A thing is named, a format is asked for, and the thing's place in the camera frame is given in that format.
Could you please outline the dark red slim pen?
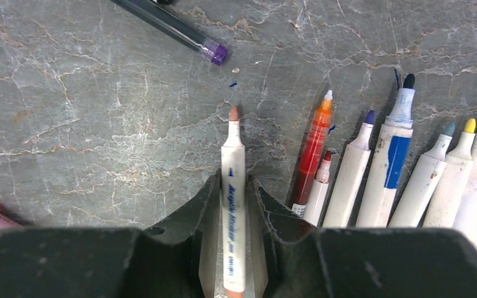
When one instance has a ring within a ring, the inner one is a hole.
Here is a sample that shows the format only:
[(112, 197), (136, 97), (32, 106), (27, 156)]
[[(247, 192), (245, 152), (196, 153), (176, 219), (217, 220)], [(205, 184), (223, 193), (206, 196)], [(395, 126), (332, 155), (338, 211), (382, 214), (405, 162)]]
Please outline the dark red slim pen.
[(325, 94), (320, 106), (315, 111), (304, 142), (298, 173), (293, 186), (290, 207), (298, 216), (302, 217), (309, 200), (312, 182), (316, 176), (320, 159), (327, 139), (327, 133), (332, 119), (333, 91)]

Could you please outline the white grey pen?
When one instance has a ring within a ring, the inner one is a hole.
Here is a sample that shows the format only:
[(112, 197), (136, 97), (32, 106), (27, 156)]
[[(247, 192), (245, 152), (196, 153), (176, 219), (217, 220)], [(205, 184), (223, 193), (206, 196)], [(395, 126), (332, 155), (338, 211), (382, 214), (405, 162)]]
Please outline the white grey pen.
[(374, 124), (375, 112), (370, 110), (361, 123), (357, 137), (345, 147), (322, 224), (324, 228), (345, 228), (348, 225), (370, 157)]

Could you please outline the brown cap pen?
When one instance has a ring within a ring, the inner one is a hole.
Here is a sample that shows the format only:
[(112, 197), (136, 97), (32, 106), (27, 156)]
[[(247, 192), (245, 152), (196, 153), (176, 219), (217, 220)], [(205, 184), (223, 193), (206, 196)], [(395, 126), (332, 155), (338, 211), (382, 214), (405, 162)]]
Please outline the brown cap pen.
[(229, 113), (221, 147), (223, 287), (227, 297), (243, 297), (246, 286), (245, 146), (237, 107)]

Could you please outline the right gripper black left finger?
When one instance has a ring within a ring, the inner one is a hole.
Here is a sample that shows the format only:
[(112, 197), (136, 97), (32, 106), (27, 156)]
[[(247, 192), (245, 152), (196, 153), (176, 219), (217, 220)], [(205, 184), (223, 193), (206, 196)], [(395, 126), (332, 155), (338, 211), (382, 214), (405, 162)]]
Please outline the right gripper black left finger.
[(0, 297), (213, 297), (220, 184), (145, 230), (1, 230)]

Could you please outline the purple cap pen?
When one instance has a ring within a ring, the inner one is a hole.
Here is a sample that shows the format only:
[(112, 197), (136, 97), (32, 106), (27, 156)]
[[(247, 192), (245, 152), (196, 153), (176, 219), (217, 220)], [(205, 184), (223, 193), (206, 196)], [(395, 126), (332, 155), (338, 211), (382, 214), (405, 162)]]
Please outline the purple cap pen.
[(223, 64), (228, 49), (163, 8), (164, 5), (170, 5), (171, 1), (118, 0), (114, 3), (185, 47), (199, 53), (211, 63), (217, 66)]

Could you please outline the blue cap white pen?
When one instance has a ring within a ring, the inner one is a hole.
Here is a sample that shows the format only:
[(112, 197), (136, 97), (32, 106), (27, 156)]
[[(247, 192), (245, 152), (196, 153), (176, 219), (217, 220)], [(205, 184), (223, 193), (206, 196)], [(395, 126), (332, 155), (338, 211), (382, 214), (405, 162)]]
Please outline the blue cap white pen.
[(416, 77), (408, 74), (377, 138), (355, 226), (386, 227), (413, 134), (411, 108)]

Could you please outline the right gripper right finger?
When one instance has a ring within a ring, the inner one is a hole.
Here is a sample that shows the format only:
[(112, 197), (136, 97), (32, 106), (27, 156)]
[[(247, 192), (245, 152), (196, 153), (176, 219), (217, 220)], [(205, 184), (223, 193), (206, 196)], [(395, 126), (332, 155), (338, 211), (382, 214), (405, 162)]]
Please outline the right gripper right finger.
[(477, 297), (477, 250), (447, 228), (320, 228), (247, 181), (256, 297)]

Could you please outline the red cap white pen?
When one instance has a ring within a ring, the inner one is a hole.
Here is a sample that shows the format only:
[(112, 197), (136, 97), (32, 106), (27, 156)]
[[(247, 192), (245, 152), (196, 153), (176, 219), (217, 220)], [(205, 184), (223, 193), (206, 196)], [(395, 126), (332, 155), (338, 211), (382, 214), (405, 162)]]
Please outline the red cap white pen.
[(303, 214), (303, 219), (314, 226), (318, 226), (319, 224), (319, 219), (329, 187), (331, 156), (332, 152), (327, 150), (312, 182), (309, 199)]

